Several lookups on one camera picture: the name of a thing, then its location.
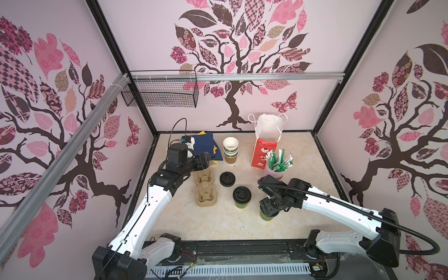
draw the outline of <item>wall mural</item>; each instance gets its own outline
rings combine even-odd
[[[17,28],[2,17],[0,43],[5,47],[0,47],[0,82],[7,105],[0,112],[0,145],[4,146],[0,148],[0,174],[11,170],[17,172],[0,180],[0,207],[17,207],[25,198],[23,194],[35,186],[106,88],[103,76],[99,75],[93,81],[87,62],[82,67],[76,52],[61,41],[58,46],[56,36],[51,33],[47,33],[47,40],[38,38],[33,42],[23,27]],[[20,55],[30,53],[33,47],[37,63],[32,63],[33,57],[27,56],[30,64],[40,67],[41,77],[33,77],[19,60]],[[65,61],[69,63],[62,65],[65,55],[69,58]],[[54,81],[50,81],[48,75],[55,70],[59,72]],[[17,256],[23,258],[30,254],[31,267],[43,261],[43,247],[54,241],[53,233],[58,231],[58,221],[73,227],[73,215],[84,210],[92,196],[114,198],[118,225],[120,207],[127,204],[131,196],[125,197],[131,180],[119,188],[98,181],[96,176],[96,172],[103,170],[101,163],[108,159],[102,151],[117,145],[113,138],[118,132],[121,115],[114,115],[116,108],[115,98],[76,155],[77,165],[61,177],[54,192],[50,193],[50,196],[58,197],[55,205],[44,203],[23,233]],[[129,117],[128,123],[131,135],[126,146],[136,145],[140,129]],[[41,167],[39,174],[26,171],[35,169],[36,165]]]
[[[407,13],[419,10],[427,1],[417,0]],[[443,22],[442,38],[448,46],[448,25]],[[341,176],[352,187],[350,200],[356,196],[363,206],[363,192],[380,168],[391,169],[388,180],[396,180],[397,191],[409,187],[413,191],[409,210],[417,217],[423,212],[431,226],[448,239],[448,206],[431,196],[448,198],[448,175],[436,173],[432,167],[448,168],[448,139],[441,133],[448,127],[448,50],[438,44],[416,47],[423,53],[423,66],[412,61],[406,52],[397,62],[392,75],[382,72],[374,78],[372,90],[353,117],[366,129],[359,138],[366,142],[364,150],[370,155],[366,172],[360,181]],[[426,80],[429,71],[440,80]],[[424,196],[416,189],[415,181],[422,180]],[[416,241],[406,235],[409,250],[420,250]],[[406,255],[408,267],[415,273],[424,271],[425,279],[447,279],[448,267],[429,263],[427,257]]]
[[[307,36],[300,34],[306,24],[305,9],[300,9],[303,0],[266,0],[269,9],[274,9],[270,18],[265,15],[265,0],[187,0],[195,8],[183,13],[180,18],[188,19],[197,28],[191,30],[175,25],[176,36],[182,47],[172,48],[171,57],[178,63],[181,73],[191,70],[199,73],[289,73],[303,72],[311,64],[295,62],[309,53],[309,48],[298,48]],[[214,27],[215,31],[206,33],[202,28]],[[211,93],[215,98],[225,96],[231,116],[223,123],[232,124],[238,130],[238,123],[249,123],[239,116],[236,104],[238,93],[253,94],[256,89],[267,95],[268,90],[279,90],[288,81],[264,81],[257,85],[254,81],[198,82],[204,95]],[[296,107],[297,92],[292,93],[286,102],[271,105],[286,112]]]

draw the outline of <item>black wire basket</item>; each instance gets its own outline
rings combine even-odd
[[[141,96],[145,106],[196,108],[198,104],[199,89],[194,70],[131,71],[131,75],[135,86],[129,83],[121,92],[127,106],[138,106],[136,95]]]

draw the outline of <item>butterfly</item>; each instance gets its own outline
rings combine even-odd
[[[129,124],[129,128],[131,129],[131,135],[128,137],[128,140],[126,141],[126,147],[129,147],[132,144],[134,144],[134,145],[138,144],[137,134],[140,131],[140,128],[138,128],[138,126],[134,124],[134,121],[131,120],[130,117],[128,117],[128,124]]]
[[[293,94],[291,94],[288,97],[288,100],[286,100],[286,102],[274,102],[271,105],[274,106],[275,108],[278,108],[280,113],[286,112],[288,110],[288,108],[289,109],[294,108],[297,110],[297,108],[296,108],[297,102],[294,101],[294,100],[296,100],[296,98],[297,98],[297,91],[294,92]]]

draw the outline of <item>black cable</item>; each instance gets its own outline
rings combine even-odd
[[[157,278],[159,278],[160,280],[163,280],[162,278],[160,278],[152,269],[150,269],[152,274],[154,274]]]
[[[339,266],[340,266],[340,255],[339,252],[336,253],[336,267],[333,270],[333,272],[330,275],[327,275],[325,277],[317,277],[316,275],[311,275],[313,278],[315,278],[316,280],[328,280],[331,279],[333,277],[336,276],[337,272],[339,271]]]
[[[327,196],[322,195],[322,194],[313,193],[313,192],[310,192],[310,191],[307,191],[307,190],[299,190],[299,189],[296,189],[296,188],[291,188],[291,187],[283,186],[283,185],[266,184],[266,183],[262,182],[262,179],[258,180],[258,184],[260,186],[262,186],[262,187],[264,186],[264,187],[269,187],[269,188],[280,188],[280,189],[287,189],[287,190],[295,190],[295,191],[303,192],[303,193],[306,193],[306,194],[309,194],[309,195],[312,195],[312,196],[316,196],[318,198],[325,199],[326,201],[328,200],[328,201],[334,202],[334,203],[342,205],[342,206],[344,206],[344,207],[346,207],[348,209],[351,209],[351,210],[353,210],[355,212],[358,212],[358,213],[360,213],[360,214],[362,214],[364,216],[367,216],[367,217],[369,217],[371,219],[374,219],[374,220],[379,221],[381,223],[384,223],[384,224],[386,224],[388,226],[391,226],[393,228],[396,228],[396,229],[399,229],[401,231],[404,231],[405,233],[409,233],[411,235],[414,235],[414,236],[416,236],[416,237],[418,237],[418,238],[420,238],[420,239],[422,239],[422,240],[424,240],[424,241],[426,241],[426,242],[428,242],[429,244],[432,245],[432,249],[430,249],[430,250],[423,250],[423,251],[400,250],[400,254],[407,254],[407,255],[434,255],[434,254],[440,252],[439,245],[434,240],[432,240],[431,238],[429,238],[429,237],[427,237],[427,236],[425,236],[425,235],[423,235],[421,233],[418,233],[418,232],[416,232],[414,230],[411,230],[409,228],[405,228],[405,227],[403,227],[401,225],[398,225],[398,224],[395,224],[395,223],[391,223],[391,222],[389,222],[389,221],[387,221],[387,220],[385,220],[383,218],[377,217],[377,216],[375,216],[373,214],[370,214],[369,212],[361,210],[361,209],[359,209],[359,208],[357,208],[357,207],[355,207],[353,205],[347,204],[347,203],[345,203],[343,201],[340,201],[340,200],[337,200],[337,199],[334,199],[334,198],[331,198],[331,197],[327,197]]]

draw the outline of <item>aluminum rail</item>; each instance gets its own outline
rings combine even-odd
[[[169,74],[149,75],[141,71],[138,75],[132,71],[132,79],[195,79],[194,75]],[[307,73],[232,73],[232,74],[197,74],[198,82],[213,81],[267,81],[267,80],[342,80],[345,73],[342,72],[307,72]]]
[[[95,126],[106,113],[110,104],[121,92],[122,87],[128,84],[127,74],[120,74],[106,93],[96,104],[95,109],[87,116],[86,120],[75,132],[73,137],[55,158],[53,163],[42,174],[32,190],[29,191],[23,202],[17,207],[11,217],[0,230],[0,263],[16,244],[26,227],[34,219],[48,195],[56,186],[59,179],[72,163],[84,142],[88,139]]]

